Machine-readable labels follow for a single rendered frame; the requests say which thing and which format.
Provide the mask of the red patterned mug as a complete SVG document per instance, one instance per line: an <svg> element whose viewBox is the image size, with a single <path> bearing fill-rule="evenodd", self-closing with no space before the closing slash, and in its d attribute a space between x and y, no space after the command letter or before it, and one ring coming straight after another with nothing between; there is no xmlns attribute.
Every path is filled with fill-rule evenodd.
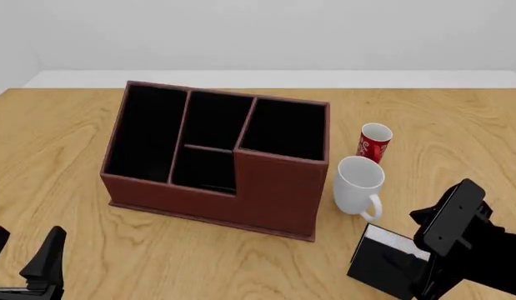
<svg viewBox="0 0 516 300"><path fill-rule="evenodd" d="M361 128L356 155L379 164L392 138L393 132L385 125L375 122L364 124Z"/></svg>

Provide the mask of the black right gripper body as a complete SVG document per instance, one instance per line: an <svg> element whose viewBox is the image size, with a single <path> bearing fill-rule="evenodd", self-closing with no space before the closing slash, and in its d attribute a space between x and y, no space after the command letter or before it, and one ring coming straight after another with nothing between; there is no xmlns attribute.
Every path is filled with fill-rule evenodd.
<svg viewBox="0 0 516 300"><path fill-rule="evenodd" d="M426 267L413 280L410 291L417 300L439 300L445 294L441 262L438 254L432 254Z"/></svg>

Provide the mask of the red-brown desk caddy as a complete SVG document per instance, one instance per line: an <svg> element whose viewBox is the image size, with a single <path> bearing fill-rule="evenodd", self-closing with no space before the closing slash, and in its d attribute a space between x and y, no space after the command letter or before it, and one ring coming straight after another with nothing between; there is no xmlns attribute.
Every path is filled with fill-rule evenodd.
<svg viewBox="0 0 516 300"><path fill-rule="evenodd" d="M100 177L114 207L313 241L330 105L128 82Z"/></svg>

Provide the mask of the flat plate on black stalk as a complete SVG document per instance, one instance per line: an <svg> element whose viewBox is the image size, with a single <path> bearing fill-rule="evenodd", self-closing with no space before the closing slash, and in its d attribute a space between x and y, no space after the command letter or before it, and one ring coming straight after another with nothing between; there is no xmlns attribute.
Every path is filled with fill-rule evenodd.
<svg viewBox="0 0 516 300"><path fill-rule="evenodd" d="M446 257L476 216L484 197L485 191L478 184L464 179L447 197L443 197L443 205L423 226L421 242L430 252Z"/></svg>

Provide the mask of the white mug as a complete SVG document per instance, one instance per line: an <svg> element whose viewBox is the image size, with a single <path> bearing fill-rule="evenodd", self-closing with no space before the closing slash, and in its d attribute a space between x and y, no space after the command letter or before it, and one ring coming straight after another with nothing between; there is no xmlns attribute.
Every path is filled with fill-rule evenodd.
<svg viewBox="0 0 516 300"><path fill-rule="evenodd" d="M333 180L333 199L342 212L359 214L367 222L378 221L383 205L378 196L385 174L376 162L360 156L345 157Z"/></svg>

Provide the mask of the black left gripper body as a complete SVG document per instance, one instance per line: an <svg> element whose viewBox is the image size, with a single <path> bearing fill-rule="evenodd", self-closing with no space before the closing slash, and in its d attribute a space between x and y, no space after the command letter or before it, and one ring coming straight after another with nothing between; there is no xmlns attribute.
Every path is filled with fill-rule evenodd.
<svg viewBox="0 0 516 300"><path fill-rule="evenodd" d="M30 278L26 287L0 287L0 300L62 300L61 277Z"/></svg>

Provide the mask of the black book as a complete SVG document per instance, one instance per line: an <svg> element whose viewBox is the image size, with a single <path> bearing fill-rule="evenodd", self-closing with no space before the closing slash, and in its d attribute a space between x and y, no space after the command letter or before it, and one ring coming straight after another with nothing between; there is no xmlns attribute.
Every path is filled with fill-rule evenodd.
<svg viewBox="0 0 516 300"><path fill-rule="evenodd" d="M411 286L421 278L429 258L413 239L368 224L347 275L399 300L412 300Z"/></svg>

